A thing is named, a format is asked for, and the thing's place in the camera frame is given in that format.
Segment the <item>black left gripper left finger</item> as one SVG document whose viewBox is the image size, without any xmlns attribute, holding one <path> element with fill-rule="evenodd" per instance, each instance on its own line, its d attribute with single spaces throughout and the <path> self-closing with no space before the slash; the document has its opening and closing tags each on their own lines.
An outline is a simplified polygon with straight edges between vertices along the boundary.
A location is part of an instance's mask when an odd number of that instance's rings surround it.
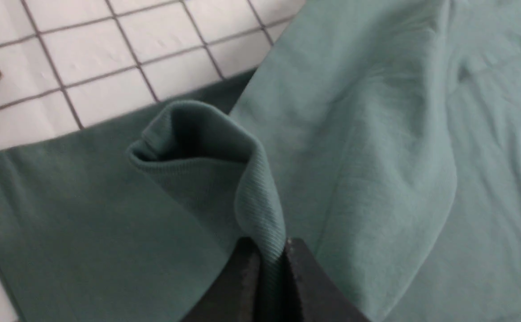
<svg viewBox="0 0 521 322">
<path fill-rule="evenodd" d="M 183 322 L 253 322 L 260 266 L 254 242 L 240 238 L 217 279 Z"/>
</svg>

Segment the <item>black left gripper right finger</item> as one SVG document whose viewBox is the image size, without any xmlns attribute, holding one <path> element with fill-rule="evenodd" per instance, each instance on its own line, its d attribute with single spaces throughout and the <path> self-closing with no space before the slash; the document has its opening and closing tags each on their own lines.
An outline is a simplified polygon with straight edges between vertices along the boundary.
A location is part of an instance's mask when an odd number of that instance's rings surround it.
<svg viewBox="0 0 521 322">
<path fill-rule="evenodd" d="M 284 322 L 368 322 L 303 240 L 287 239 L 284 259 Z"/>
</svg>

